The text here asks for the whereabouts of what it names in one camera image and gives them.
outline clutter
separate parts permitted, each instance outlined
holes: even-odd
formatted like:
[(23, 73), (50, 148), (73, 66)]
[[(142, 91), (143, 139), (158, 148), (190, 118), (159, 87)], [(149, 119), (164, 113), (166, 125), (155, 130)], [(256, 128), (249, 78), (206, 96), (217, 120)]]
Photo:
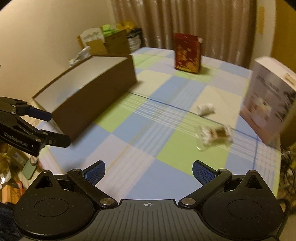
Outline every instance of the clutter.
[(30, 163), (31, 163), (32, 166), (37, 165), (38, 162), (39, 162), (39, 158), (38, 157), (35, 157), (35, 156), (31, 156), (30, 157)]
[(113, 34), (113, 33), (117, 33), (119, 31), (116, 28), (116, 24), (115, 23), (102, 25), (101, 28), (103, 30), (104, 36), (110, 35), (110, 34)]
[(142, 47), (142, 29), (136, 28), (132, 30), (128, 35), (128, 44), (131, 52), (135, 52)]
[(132, 56), (94, 55), (55, 78), (33, 99), (52, 113), (50, 123), (73, 142), (136, 83)]
[(21, 181), (17, 181), (16, 184), (18, 185), (18, 188), (20, 190), (20, 196), (22, 196), (25, 192), (25, 188), (24, 188), (24, 185), (22, 184)]
[(230, 126), (221, 126), (216, 129), (210, 127), (202, 128), (202, 138), (205, 145), (211, 145), (216, 141), (232, 142), (232, 130)]
[(199, 116), (205, 116), (215, 112), (215, 107), (212, 103), (198, 105), (196, 109)]
[(2, 143), (0, 145), (0, 189), (3, 184), (11, 179), (11, 172), (9, 168), (8, 159), (5, 154), (8, 151), (8, 144)]
[(114, 26), (103, 25), (90, 28), (77, 37), (81, 49), (90, 46), (90, 54), (130, 54), (125, 30), (110, 29)]
[(1, 190), (2, 200), (4, 204), (16, 204), (21, 197), (21, 191), (16, 183), (6, 183)]
[(122, 30), (105, 36), (105, 47), (108, 54), (130, 54), (126, 31)]
[(296, 207), (296, 142), (281, 150), (281, 172), (277, 199), (286, 199)]
[(22, 170), (26, 165), (29, 158), (22, 151), (15, 147), (10, 147), (7, 157), (10, 160), (10, 164)]
[(129, 21), (123, 21), (116, 25), (116, 28), (119, 30), (125, 30), (127, 34), (129, 34), (134, 28), (135, 23)]
[(105, 37), (102, 28), (89, 28), (83, 31), (78, 37), (78, 41), (82, 44), (82, 49), (87, 46), (87, 42), (100, 39), (103, 43), (105, 42)]
[(32, 165), (30, 161), (27, 161), (25, 167), (22, 170), (22, 174), (27, 180), (30, 180), (36, 170), (36, 165)]
[(296, 141), (296, 74), (271, 57), (255, 60), (240, 115), (266, 145)]
[(175, 34), (175, 69), (197, 74), (201, 68), (203, 39), (190, 34)]
[(80, 61), (90, 57), (91, 56), (89, 53), (90, 49), (91, 49), (90, 46), (86, 46), (83, 50), (81, 50), (74, 59), (70, 60), (70, 62), (69, 62), (70, 67), (72, 67), (75, 64), (79, 63)]

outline cable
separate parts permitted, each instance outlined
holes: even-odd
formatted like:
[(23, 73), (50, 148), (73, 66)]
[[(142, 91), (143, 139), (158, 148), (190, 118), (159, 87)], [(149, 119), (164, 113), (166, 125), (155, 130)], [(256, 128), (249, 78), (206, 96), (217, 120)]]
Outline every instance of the cable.
[(284, 198), (287, 198), (288, 195), (293, 197), (296, 196), (296, 174), (295, 170), (291, 168), (292, 156), (291, 151), (283, 150), (282, 148), (282, 162), (281, 162), (281, 173), (282, 173), (282, 188), (287, 192)]
[(290, 202), (288, 200), (286, 200), (286, 199), (279, 199), (278, 202), (285, 204), (285, 211), (284, 211), (283, 221), (281, 223), (279, 231), (276, 234), (276, 239), (279, 241), (279, 237), (280, 237), (281, 233), (283, 232), (283, 230), (285, 228), (285, 225), (287, 223), (287, 220), (288, 220), (288, 217), (289, 217), (289, 212), (290, 212), (290, 209), (291, 209), (291, 205), (290, 205)]

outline table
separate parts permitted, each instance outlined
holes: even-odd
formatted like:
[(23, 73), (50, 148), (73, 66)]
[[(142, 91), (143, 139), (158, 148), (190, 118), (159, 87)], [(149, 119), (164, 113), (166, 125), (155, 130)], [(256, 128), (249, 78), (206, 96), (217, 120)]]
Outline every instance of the table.
[[(132, 55), (139, 83), (70, 147), (44, 148), (39, 158), (45, 169), (62, 174), (103, 160), (106, 175), (97, 187), (118, 201), (178, 201), (201, 187), (192, 175), (193, 162), (201, 160), (233, 174), (255, 169), (277, 194), (280, 152), (265, 146), (239, 116), (250, 70), (202, 57), (195, 75), (174, 69), (172, 50), (141, 48)], [(199, 117), (196, 105), (208, 102), (216, 113)], [(199, 151), (195, 127), (221, 124), (233, 128), (233, 144)], [(38, 128), (52, 130), (44, 122)]]

